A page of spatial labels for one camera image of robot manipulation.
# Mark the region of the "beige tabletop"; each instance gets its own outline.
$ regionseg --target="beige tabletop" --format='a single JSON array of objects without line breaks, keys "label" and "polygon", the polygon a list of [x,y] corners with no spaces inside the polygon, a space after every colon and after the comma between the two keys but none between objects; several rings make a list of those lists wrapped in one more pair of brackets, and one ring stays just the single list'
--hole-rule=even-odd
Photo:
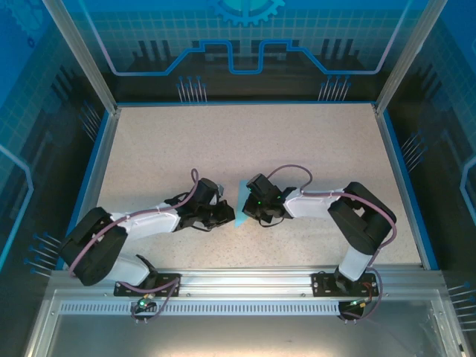
[{"label": "beige tabletop", "polygon": [[[397,217],[398,236],[377,263],[420,263],[370,104],[274,104],[122,109],[98,205],[108,212],[152,207],[190,190],[190,169],[225,187],[237,204],[239,182],[282,164],[308,167],[309,190],[359,181]],[[286,169],[279,187],[299,186]],[[221,268],[339,264],[348,243],[331,219],[287,219],[261,228],[247,219],[204,233],[193,229],[126,242],[156,267]]]}]

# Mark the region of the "circuit pattern graphic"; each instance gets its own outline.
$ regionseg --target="circuit pattern graphic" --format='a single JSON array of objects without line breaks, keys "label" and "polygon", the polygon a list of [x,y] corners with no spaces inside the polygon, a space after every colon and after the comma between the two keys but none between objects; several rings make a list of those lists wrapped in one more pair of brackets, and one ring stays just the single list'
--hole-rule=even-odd
[{"label": "circuit pattern graphic", "polygon": [[277,15],[283,0],[209,0],[208,4],[215,10],[216,16],[223,21],[231,21],[234,26],[258,25],[268,21],[271,15]]}]

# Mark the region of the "glass panel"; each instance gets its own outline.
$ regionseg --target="glass panel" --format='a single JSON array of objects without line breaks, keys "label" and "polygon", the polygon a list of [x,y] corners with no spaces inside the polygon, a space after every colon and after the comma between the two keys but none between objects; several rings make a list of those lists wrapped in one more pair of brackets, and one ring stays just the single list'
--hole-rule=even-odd
[{"label": "glass panel", "polygon": [[138,326],[126,316],[60,316],[48,357],[446,356],[434,326],[422,302],[382,303],[356,325],[336,316],[161,316]]},{"label": "glass panel", "polygon": [[426,2],[65,4],[117,101],[204,102],[375,100]]},{"label": "glass panel", "polygon": [[42,2],[1,5],[0,354],[22,356],[104,108]]},{"label": "glass panel", "polygon": [[388,112],[417,204],[474,346],[476,5],[449,0]]}]

